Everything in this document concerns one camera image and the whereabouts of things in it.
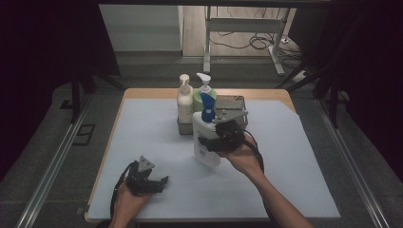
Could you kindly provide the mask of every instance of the pump dispenser head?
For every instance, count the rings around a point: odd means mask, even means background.
[[[201,113],[201,119],[206,123],[212,123],[216,118],[216,112],[214,111],[216,100],[206,93],[201,94],[201,100],[204,107],[204,110]]]
[[[201,78],[201,81],[203,83],[203,86],[201,87],[201,93],[210,94],[211,87],[208,84],[210,83],[211,77],[203,73],[197,73],[197,75],[199,76],[199,78]]]
[[[189,81],[190,77],[187,74],[183,74],[179,77],[179,81],[181,82],[181,87],[180,91],[181,94],[186,95],[190,93],[190,86],[189,86]]]

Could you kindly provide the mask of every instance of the gray carpet floor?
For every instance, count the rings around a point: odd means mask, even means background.
[[[188,64],[120,65],[122,77],[114,77],[129,87],[178,87],[179,75],[191,76],[192,86],[200,86],[196,72],[200,60]],[[211,86],[219,88],[273,88],[279,78],[272,65],[212,65]],[[95,227],[84,220],[97,172],[106,150],[123,91],[94,77],[97,91],[92,95],[83,124],[95,124],[89,145],[73,145],[53,183],[34,227]],[[314,149],[320,169],[341,214],[340,219],[312,218],[316,227],[374,227],[363,200],[358,194],[346,164],[321,117],[311,91],[315,83],[294,93],[292,100]],[[70,86],[63,85],[53,94],[53,103],[29,145],[0,183],[0,226],[13,227],[21,216],[49,161],[65,136],[71,110],[60,109],[70,99]],[[373,190],[391,227],[403,227],[403,185],[382,156],[350,119],[343,105],[338,107],[339,130],[349,146],[365,180]],[[145,223],[142,227],[264,227],[255,223]]]

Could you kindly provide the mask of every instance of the wall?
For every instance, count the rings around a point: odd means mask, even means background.
[[[100,5],[114,51],[182,50],[182,6]]]

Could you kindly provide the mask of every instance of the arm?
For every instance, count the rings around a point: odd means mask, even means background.
[[[245,136],[246,140],[255,144],[252,138]],[[299,210],[288,201],[264,176],[259,167],[254,152],[243,145],[232,152],[218,152],[222,158],[229,160],[232,165],[243,173],[259,190],[264,202],[270,209],[273,217],[283,228],[314,227]]]
[[[118,197],[115,201],[115,213],[113,214],[109,228],[125,228],[131,219],[137,216],[140,209],[151,196],[151,194],[133,196],[125,182],[123,182],[118,190]]]

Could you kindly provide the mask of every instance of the hand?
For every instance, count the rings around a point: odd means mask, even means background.
[[[256,146],[254,140],[249,135],[245,134],[245,140]],[[220,157],[229,160],[234,168],[236,168],[247,177],[250,177],[251,175],[257,175],[259,173],[262,174],[259,166],[259,161],[255,153],[245,144],[242,144],[240,147],[231,152],[217,152],[217,154]]]
[[[131,219],[137,216],[140,209],[145,205],[152,194],[133,196],[125,182],[118,190],[118,197],[115,201],[115,212],[109,228],[125,228]]]

